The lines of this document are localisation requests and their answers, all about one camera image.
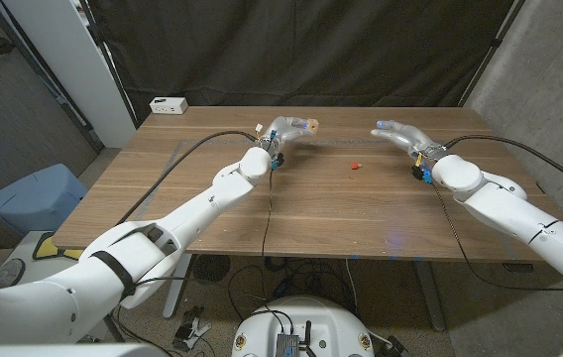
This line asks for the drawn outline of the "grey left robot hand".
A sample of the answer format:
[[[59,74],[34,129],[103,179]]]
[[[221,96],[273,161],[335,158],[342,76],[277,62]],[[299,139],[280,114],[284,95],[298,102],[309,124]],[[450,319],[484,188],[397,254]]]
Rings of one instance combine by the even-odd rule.
[[[261,135],[255,144],[272,157],[282,151],[285,143],[292,142],[302,136],[313,136],[315,131],[308,119],[291,116],[279,116]]]

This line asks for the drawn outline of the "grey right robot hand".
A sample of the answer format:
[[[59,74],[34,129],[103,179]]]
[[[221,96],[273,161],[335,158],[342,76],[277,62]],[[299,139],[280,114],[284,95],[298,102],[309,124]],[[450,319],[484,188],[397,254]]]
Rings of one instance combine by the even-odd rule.
[[[412,158],[421,155],[423,158],[438,161],[449,155],[443,145],[434,142],[417,127],[395,120],[378,121],[377,128],[373,129],[371,134],[392,142]]]

